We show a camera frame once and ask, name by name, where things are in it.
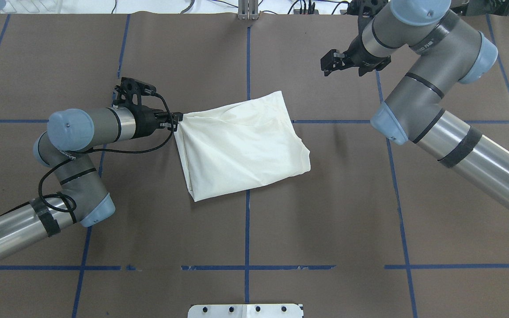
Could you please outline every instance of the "robotic arm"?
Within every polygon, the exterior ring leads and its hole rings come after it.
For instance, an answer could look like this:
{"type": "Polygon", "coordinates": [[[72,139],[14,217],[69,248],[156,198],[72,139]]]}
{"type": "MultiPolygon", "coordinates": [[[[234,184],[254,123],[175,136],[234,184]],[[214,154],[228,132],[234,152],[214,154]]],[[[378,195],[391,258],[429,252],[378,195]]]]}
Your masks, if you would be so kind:
{"type": "Polygon", "coordinates": [[[344,53],[321,59],[325,76],[359,67],[359,75],[382,70],[404,44],[420,55],[370,123],[402,145],[410,140],[499,203],[509,208],[509,151],[471,127],[439,102],[458,81],[487,72],[496,47],[449,10],[451,0],[392,0],[360,28],[344,53]]]}
{"type": "MultiPolygon", "coordinates": [[[[164,127],[171,130],[170,139],[177,130],[182,113],[170,113],[153,85],[122,78],[121,86],[115,90],[117,99],[113,107],[68,109],[50,116],[48,131],[37,139],[33,151],[40,163],[53,169],[40,181],[37,198],[0,216],[0,260],[74,223],[88,227],[115,212],[115,205],[87,155],[105,149],[93,149],[94,146],[149,136],[164,127]],[[159,97],[166,111],[144,106],[142,96],[159,97]],[[43,196],[42,182],[52,172],[62,191],[43,196]]],[[[168,139],[146,151],[108,151],[144,153],[162,147],[168,139]]]]}

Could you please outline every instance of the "blue plastic cover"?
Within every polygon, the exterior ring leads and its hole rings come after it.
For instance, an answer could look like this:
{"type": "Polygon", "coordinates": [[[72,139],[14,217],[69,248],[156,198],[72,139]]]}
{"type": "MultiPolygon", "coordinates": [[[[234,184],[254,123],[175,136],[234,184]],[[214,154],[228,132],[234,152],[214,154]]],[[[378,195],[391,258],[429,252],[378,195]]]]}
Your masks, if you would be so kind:
{"type": "Polygon", "coordinates": [[[427,26],[438,22],[451,7],[451,0],[392,0],[390,11],[410,26],[427,26]]]}
{"type": "Polygon", "coordinates": [[[492,42],[490,42],[482,32],[482,43],[480,45],[479,56],[476,58],[475,64],[471,67],[471,70],[459,80],[461,84],[469,84],[473,81],[478,80],[483,74],[485,74],[496,62],[498,58],[498,49],[492,42]]]}
{"type": "Polygon", "coordinates": [[[101,202],[85,217],[80,221],[80,224],[88,227],[95,223],[101,222],[115,213],[115,204],[111,200],[109,193],[101,200],[101,202]]]}
{"type": "Polygon", "coordinates": [[[45,133],[40,135],[40,137],[38,137],[37,141],[34,142],[34,145],[33,145],[33,155],[36,158],[36,160],[39,161],[39,163],[41,163],[43,166],[50,167],[50,165],[48,163],[44,162],[44,160],[41,157],[41,153],[38,151],[38,143],[41,141],[41,138],[42,138],[42,136],[44,134],[45,133]]]}
{"type": "Polygon", "coordinates": [[[46,127],[50,142],[62,151],[83,149],[93,139],[93,120],[81,109],[57,111],[50,115],[46,127]]]}
{"type": "Polygon", "coordinates": [[[402,145],[408,141],[406,131],[404,131],[404,128],[402,128],[402,125],[400,125],[400,122],[396,119],[396,116],[394,116],[394,113],[392,113],[392,110],[390,110],[390,107],[388,107],[385,102],[380,104],[380,108],[374,117],[370,119],[370,124],[385,135],[386,138],[398,145],[402,145]]]}

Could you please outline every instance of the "folded white fabric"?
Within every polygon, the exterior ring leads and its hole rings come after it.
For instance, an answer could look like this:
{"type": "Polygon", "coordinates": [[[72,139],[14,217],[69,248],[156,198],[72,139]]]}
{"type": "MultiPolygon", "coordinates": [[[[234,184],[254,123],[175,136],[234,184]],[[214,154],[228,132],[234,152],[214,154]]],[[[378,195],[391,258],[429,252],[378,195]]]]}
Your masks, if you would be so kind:
{"type": "Polygon", "coordinates": [[[282,92],[184,115],[174,133],[194,201],[309,171],[309,150],[293,130],[282,92]]]}

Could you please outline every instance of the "metallic cylinder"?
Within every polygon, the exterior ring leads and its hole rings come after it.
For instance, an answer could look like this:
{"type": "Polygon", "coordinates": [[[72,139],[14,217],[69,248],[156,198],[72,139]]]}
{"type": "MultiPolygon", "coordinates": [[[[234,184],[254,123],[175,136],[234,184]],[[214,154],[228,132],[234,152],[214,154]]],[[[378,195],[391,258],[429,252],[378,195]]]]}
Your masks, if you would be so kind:
{"type": "MultiPolygon", "coordinates": [[[[58,208],[65,208],[61,199],[49,198],[47,201],[58,208]]],[[[72,225],[68,213],[51,210],[60,229],[72,225]]],[[[44,226],[30,205],[0,216],[0,260],[48,237],[44,226]]]]}
{"type": "MultiPolygon", "coordinates": [[[[441,160],[458,147],[469,129],[446,111],[418,145],[441,160]]],[[[482,135],[472,151],[451,169],[509,209],[509,151],[482,135]]]]}

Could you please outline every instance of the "metal bracket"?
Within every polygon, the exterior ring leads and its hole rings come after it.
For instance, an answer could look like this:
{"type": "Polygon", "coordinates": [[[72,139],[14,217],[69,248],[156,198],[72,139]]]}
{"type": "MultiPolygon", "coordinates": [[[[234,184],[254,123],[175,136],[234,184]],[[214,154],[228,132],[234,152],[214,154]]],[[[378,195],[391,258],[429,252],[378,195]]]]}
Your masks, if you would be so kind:
{"type": "Polygon", "coordinates": [[[258,20],[258,0],[239,0],[239,20],[258,20]]]}
{"type": "Polygon", "coordinates": [[[188,318],[303,318],[302,304],[195,305],[188,318]]]}

